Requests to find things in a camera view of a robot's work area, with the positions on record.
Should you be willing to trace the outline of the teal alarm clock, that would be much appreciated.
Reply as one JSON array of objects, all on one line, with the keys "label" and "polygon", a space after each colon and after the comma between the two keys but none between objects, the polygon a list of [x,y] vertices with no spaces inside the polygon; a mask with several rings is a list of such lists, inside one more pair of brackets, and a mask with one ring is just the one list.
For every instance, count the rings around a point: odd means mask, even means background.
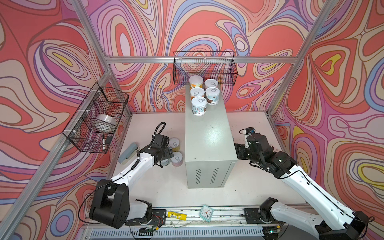
[{"label": "teal alarm clock", "polygon": [[199,217],[209,223],[212,219],[213,213],[214,213],[213,208],[207,205],[203,205],[199,212]]}]

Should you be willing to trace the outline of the teal label can front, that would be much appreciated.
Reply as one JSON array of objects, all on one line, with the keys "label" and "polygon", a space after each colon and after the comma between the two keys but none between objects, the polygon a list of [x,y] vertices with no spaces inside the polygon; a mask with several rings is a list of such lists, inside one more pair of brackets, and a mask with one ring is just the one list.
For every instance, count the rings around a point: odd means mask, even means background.
[{"label": "teal label can front", "polygon": [[221,92],[218,88],[209,87],[205,90],[205,93],[208,105],[214,106],[218,104],[221,95]]}]

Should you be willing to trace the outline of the yellow label can left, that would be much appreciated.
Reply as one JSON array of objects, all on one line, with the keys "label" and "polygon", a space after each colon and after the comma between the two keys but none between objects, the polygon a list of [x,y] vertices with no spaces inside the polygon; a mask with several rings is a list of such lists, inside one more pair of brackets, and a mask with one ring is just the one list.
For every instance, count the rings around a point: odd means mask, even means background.
[{"label": "yellow label can left", "polygon": [[180,151],[180,140],[178,138],[170,138],[169,146],[171,146],[173,152]]}]

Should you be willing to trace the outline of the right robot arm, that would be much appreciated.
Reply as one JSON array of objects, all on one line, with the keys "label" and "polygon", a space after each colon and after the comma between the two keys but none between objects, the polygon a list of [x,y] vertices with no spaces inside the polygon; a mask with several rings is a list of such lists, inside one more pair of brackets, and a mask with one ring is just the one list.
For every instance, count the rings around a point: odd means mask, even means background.
[{"label": "right robot arm", "polygon": [[245,143],[235,145],[238,159],[248,160],[250,166],[287,184],[317,212],[309,214],[269,197],[250,217],[257,217],[263,223],[284,222],[319,240],[360,240],[366,235],[374,217],[337,201],[307,175],[296,160],[285,152],[276,152],[267,137],[256,133],[254,128],[242,129],[240,134],[245,137]]}]

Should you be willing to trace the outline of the yellow label tube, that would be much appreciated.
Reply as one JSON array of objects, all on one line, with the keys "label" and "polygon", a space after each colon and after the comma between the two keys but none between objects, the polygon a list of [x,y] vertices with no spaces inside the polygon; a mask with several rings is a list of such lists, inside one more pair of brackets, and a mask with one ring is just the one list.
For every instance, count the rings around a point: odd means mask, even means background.
[{"label": "yellow label tube", "polygon": [[178,219],[178,220],[181,220],[181,221],[186,221],[187,220],[187,215],[182,214],[182,213],[171,212],[171,211],[167,212],[167,217],[168,218]]}]

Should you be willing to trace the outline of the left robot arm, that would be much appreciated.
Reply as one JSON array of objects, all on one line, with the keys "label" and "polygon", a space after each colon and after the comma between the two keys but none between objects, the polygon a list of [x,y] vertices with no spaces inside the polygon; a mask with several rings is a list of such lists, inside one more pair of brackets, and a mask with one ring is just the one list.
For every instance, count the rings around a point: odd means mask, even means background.
[{"label": "left robot arm", "polygon": [[109,180],[100,180],[94,192],[89,218],[115,229],[119,229],[129,220],[150,221],[152,204],[144,200],[131,203],[130,187],[149,169],[154,166],[163,168],[162,161],[174,156],[169,141],[167,136],[153,135],[149,145],[137,151],[136,160],[128,167]]}]

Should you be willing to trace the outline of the pink flower label can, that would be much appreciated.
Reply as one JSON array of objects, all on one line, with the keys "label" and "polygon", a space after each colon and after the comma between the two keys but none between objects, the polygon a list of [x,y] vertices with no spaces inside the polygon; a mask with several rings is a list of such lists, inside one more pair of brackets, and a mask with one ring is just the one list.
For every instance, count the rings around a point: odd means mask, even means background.
[{"label": "pink flower label can", "polygon": [[215,79],[207,79],[204,82],[204,89],[215,87],[217,88],[219,85],[219,82]]}]

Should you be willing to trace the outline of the pink label can left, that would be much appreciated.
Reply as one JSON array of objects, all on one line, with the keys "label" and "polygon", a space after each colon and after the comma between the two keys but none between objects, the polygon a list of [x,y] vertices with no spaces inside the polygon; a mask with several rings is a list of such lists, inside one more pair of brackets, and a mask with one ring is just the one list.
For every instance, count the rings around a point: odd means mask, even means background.
[{"label": "pink label can left", "polygon": [[174,167],[180,167],[183,164],[183,154],[181,152],[174,152],[174,156],[171,158],[171,164]]}]

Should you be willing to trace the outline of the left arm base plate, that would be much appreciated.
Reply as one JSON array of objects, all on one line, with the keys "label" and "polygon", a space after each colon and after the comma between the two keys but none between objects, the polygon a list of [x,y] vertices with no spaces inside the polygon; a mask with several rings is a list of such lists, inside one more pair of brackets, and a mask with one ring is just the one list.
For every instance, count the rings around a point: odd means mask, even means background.
[{"label": "left arm base plate", "polygon": [[166,223],[167,210],[166,209],[154,209],[151,213],[146,213],[143,218],[136,218],[127,220],[126,226],[151,226],[161,227]]}]

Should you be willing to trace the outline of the grey stapler box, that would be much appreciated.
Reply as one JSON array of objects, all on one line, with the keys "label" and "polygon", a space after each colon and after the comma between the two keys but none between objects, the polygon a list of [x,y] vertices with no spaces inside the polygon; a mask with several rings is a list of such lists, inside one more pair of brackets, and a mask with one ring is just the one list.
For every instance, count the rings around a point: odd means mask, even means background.
[{"label": "grey stapler box", "polygon": [[118,163],[125,164],[126,161],[128,161],[132,155],[136,154],[136,151],[139,149],[138,145],[136,143],[131,143],[119,156]]}]

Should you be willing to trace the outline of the teal label can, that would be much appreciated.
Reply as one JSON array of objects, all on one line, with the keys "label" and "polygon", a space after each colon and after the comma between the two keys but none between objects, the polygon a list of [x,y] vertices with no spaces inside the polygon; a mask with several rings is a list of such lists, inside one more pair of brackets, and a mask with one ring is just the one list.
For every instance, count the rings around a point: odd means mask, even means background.
[{"label": "teal label can", "polygon": [[208,105],[214,106],[218,104],[221,95],[221,92],[218,88],[209,87],[205,90],[205,93]]},{"label": "teal label can", "polygon": [[166,159],[161,161],[161,166],[166,167],[171,163],[171,159]]}]

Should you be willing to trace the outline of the grey metal cabinet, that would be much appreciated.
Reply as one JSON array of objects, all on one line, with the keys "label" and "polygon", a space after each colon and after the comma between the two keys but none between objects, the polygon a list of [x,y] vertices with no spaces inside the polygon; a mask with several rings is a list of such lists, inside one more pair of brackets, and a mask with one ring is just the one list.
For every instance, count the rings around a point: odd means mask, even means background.
[{"label": "grey metal cabinet", "polygon": [[202,116],[192,113],[190,87],[186,87],[184,161],[189,189],[222,188],[238,158],[223,98],[207,106]]}]

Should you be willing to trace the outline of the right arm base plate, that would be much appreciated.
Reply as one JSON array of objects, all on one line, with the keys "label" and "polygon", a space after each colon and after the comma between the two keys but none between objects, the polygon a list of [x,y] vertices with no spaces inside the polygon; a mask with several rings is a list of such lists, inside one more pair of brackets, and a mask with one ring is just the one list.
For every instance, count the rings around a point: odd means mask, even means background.
[{"label": "right arm base plate", "polygon": [[270,214],[264,217],[259,208],[244,208],[241,214],[246,219],[249,225],[264,224],[264,225],[284,225],[285,222],[277,221]]}]

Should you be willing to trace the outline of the orange label can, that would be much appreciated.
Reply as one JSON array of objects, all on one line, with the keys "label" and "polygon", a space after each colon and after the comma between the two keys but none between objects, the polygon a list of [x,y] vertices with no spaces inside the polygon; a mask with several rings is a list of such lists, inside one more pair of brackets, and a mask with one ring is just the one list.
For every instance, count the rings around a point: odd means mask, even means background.
[{"label": "orange label can", "polygon": [[194,75],[189,78],[190,89],[202,88],[204,79],[201,76]]}]

